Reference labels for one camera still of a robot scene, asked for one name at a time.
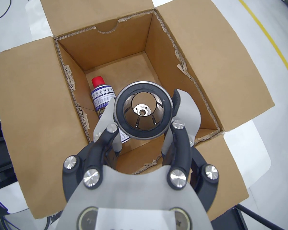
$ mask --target spray can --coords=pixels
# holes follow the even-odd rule
[[[95,106],[98,118],[100,118],[111,98],[115,98],[116,95],[113,88],[110,85],[106,85],[101,76],[94,77],[92,79],[92,84],[94,87],[93,91],[91,92],[93,104]],[[122,143],[130,140],[130,137],[122,132],[121,129],[120,135]]]

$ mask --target spray can label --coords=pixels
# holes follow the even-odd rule
[[[100,118],[102,113],[105,111],[106,106],[108,105],[111,98],[116,97],[113,88],[109,85],[102,85],[96,87],[92,91],[91,95],[93,98],[93,104],[95,106],[98,118]],[[126,135],[124,132],[122,132],[121,129],[120,129],[120,136],[122,143],[130,140],[130,137]]]

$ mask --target open cardboard box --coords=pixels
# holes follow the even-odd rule
[[[220,173],[212,220],[248,194],[222,132],[274,105],[236,33],[210,0],[41,0],[55,37],[0,53],[0,117],[35,218],[64,209],[62,165],[92,140],[91,79],[116,94],[147,80],[187,91],[201,113],[197,149]],[[160,154],[163,137],[123,144],[117,170]]]

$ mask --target white floor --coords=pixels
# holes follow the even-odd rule
[[[249,189],[242,204],[288,230],[288,71],[258,25],[238,0],[212,0],[247,48],[262,75],[275,107],[253,121],[271,158],[270,170]],[[280,0],[244,0],[274,39],[288,62],[288,8]],[[26,16],[26,0],[12,0],[10,11],[0,19],[0,52],[32,40]],[[0,15],[9,0],[0,0]],[[33,229],[25,221],[29,212],[11,215],[21,229]],[[262,225],[245,216],[249,229]],[[43,229],[44,222],[35,226]]]

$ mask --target red spray can cap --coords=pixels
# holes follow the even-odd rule
[[[97,76],[92,79],[92,84],[93,84],[93,87],[96,88],[100,85],[105,84],[105,81],[103,80],[101,76]]]

